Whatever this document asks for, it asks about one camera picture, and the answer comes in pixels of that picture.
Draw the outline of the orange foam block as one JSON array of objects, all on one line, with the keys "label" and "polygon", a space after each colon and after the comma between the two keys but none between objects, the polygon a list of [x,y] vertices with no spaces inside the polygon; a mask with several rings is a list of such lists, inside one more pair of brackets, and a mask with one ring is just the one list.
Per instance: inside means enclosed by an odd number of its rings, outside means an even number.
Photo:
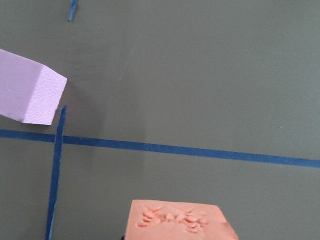
[{"label": "orange foam block", "polygon": [[135,199],[125,240],[237,240],[216,205]]}]

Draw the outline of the pink foam block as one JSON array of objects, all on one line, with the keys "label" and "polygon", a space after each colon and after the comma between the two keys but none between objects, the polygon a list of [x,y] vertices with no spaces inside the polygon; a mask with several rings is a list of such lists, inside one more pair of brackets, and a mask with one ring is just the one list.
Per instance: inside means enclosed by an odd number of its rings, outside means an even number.
[{"label": "pink foam block", "polygon": [[0,114],[24,124],[52,124],[67,78],[44,64],[0,50]]}]

